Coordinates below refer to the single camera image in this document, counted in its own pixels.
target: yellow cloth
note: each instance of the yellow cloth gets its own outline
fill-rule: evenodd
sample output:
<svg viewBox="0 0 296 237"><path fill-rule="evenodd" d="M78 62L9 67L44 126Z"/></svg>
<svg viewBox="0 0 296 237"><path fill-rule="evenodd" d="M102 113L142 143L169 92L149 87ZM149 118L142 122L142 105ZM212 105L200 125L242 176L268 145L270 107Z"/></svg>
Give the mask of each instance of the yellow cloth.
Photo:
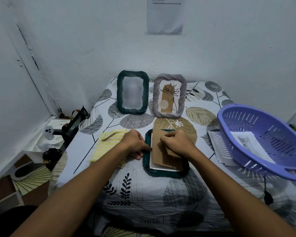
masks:
<svg viewBox="0 0 296 237"><path fill-rule="evenodd" d="M114 146L116 146L125 133L127 133L129 130L127 129L117 129L111 132L105 132L100 134L98 139L98 144L95 147L95 151L90 159L91 162L97 161L100 159L105 153L107 153L109 150L111 150ZM120 168L123 168L126 163L126 158L124 158L120 163Z"/></svg>

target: bed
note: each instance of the bed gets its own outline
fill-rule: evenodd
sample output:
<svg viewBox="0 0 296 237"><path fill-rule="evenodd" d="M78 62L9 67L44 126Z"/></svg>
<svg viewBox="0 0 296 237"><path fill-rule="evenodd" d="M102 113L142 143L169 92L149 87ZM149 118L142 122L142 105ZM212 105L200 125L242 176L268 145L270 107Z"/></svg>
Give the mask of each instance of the bed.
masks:
<svg viewBox="0 0 296 237"><path fill-rule="evenodd" d="M218 162L207 132L218 128L218 111L233 101L217 83L189 82L185 111L179 119L154 117L152 80L149 87L146 113L124 115L116 107L116 78L109 82L92 109L89 123L77 133L53 170L50 193L88 167L100 133L126 128L137 129L145 136L148 130L156 126L190 133L196 146L213 163L261 201L264 201L266 188L273 198L270 207L296 228L296 183L267 176L264 185L264 176L242 167L229 167ZM98 211L90 215L89 221L96 235L101 235L110 221L156 229L165 234L175 231L231 230L221 208L192 164L185 177L174 179L152 177L144 170L142 161L127 159L126 166L116 169L107 182L95 208Z"/></svg>

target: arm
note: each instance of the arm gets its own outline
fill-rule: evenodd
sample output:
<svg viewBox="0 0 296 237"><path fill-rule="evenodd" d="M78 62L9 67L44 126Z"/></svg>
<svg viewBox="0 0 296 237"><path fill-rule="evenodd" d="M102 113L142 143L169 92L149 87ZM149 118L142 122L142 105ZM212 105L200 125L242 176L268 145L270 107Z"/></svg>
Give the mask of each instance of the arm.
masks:
<svg viewBox="0 0 296 237"><path fill-rule="evenodd" d="M241 236L296 236L294 228L211 162L185 133L171 131L160 140L195 166L231 226Z"/></svg>
<svg viewBox="0 0 296 237"><path fill-rule="evenodd" d="M150 150L150 147L138 131L130 130L120 143L41 204L12 237L72 236L118 163L129 153L140 159L143 149Z"/></svg>

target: hand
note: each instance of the hand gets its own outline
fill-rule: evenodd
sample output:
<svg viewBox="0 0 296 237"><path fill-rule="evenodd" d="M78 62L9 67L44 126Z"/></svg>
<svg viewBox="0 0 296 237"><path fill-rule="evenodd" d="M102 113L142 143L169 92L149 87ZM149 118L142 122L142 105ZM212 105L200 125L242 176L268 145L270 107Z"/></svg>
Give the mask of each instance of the hand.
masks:
<svg viewBox="0 0 296 237"><path fill-rule="evenodd" d="M197 149L190 137L181 130L170 131L164 136L161 136L160 140L170 150L186 158L190 156L191 152Z"/></svg>
<svg viewBox="0 0 296 237"><path fill-rule="evenodd" d="M144 156L141 150L151 151L150 146L145 143L144 138L136 130L127 132L119 144L124 145L128 153L138 160Z"/></svg>

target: basket handle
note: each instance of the basket handle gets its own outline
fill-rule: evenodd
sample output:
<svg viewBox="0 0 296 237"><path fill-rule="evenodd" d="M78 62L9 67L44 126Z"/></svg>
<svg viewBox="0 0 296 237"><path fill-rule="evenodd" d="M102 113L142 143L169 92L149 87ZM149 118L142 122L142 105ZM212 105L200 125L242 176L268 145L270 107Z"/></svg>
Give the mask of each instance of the basket handle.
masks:
<svg viewBox="0 0 296 237"><path fill-rule="evenodd" d="M278 164L270 163L266 160L261 160L262 166L270 172L275 172L276 175L284 179L296 181L296 167L281 166Z"/></svg>

